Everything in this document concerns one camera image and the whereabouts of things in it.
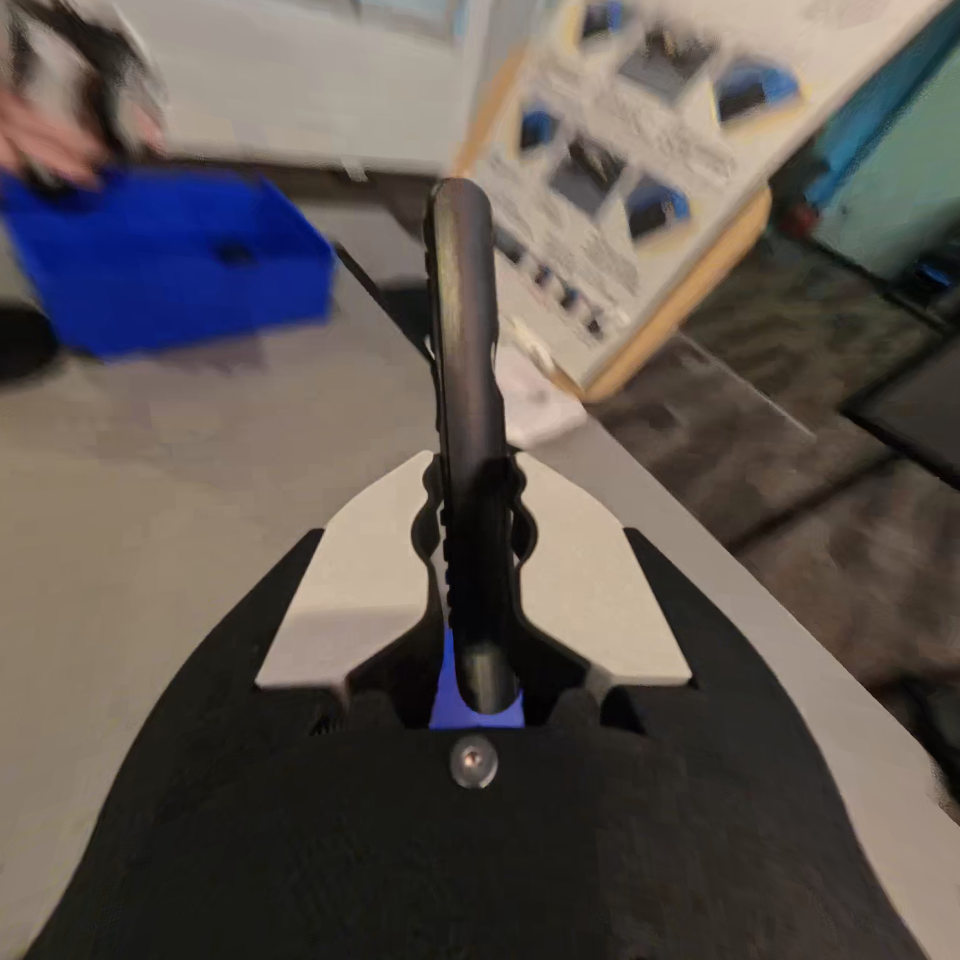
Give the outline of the printed instruction poster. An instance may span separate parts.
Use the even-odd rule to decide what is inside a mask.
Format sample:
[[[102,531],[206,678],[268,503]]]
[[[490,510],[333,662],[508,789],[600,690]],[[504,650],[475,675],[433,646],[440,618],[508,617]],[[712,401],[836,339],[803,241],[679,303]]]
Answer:
[[[504,323],[590,389],[776,169],[948,2],[558,2],[470,168]]]

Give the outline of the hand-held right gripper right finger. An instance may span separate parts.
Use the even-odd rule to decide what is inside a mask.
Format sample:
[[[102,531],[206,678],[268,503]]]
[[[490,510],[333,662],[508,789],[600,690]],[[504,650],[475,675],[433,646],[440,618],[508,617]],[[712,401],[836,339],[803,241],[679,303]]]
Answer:
[[[536,458],[510,475],[511,666],[526,721],[582,690],[682,688],[692,669],[626,529],[592,494]]]

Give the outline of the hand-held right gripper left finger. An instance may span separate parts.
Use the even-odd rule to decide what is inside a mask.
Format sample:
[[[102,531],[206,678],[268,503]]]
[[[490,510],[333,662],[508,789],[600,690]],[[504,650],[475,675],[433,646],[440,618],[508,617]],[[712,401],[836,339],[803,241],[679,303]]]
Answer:
[[[255,683],[326,690],[345,707],[385,694],[402,721],[428,721],[444,655],[431,562],[439,543],[435,455],[421,451],[330,519]]]

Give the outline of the blue plastic bin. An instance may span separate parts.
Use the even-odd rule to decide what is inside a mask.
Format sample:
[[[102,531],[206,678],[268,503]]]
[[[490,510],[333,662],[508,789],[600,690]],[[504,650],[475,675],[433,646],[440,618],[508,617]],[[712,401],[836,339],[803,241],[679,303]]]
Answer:
[[[494,714],[479,713],[467,704],[459,686],[454,639],[449,627],[444,629],[443,642],[442,662],[429,729],[437,731],[523,729],[525,717],[521,693],[508,708]]]
[[[82,354],[150,354],[330,315],[335,248],[262,177],[134,167],[51,195],[4,175],[2,223],[58,340]],[[219,238],[245,241],[258,265],[220,265]]]

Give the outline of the white sign stand base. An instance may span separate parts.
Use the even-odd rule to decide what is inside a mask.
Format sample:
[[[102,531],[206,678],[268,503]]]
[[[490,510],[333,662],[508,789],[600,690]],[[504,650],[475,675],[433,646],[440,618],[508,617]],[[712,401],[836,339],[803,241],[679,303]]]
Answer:
[[[498,347],[494,374],[503,401],[507,442],[515,449],[529,450],[558,439],[590,418],[580,401],[556,387],[510,344]]]

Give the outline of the person's left hand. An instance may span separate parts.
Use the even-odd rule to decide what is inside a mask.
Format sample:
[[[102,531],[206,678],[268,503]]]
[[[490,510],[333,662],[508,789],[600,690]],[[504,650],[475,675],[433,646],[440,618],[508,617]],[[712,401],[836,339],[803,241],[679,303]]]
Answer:
[[[2,79],[2,172],[20,179],[41,174],[67,186],[94,188],[108,167],[165,152],[164,90],[134,78],[119,91],[118,145],[104,135],[90,69],[25,85]]]

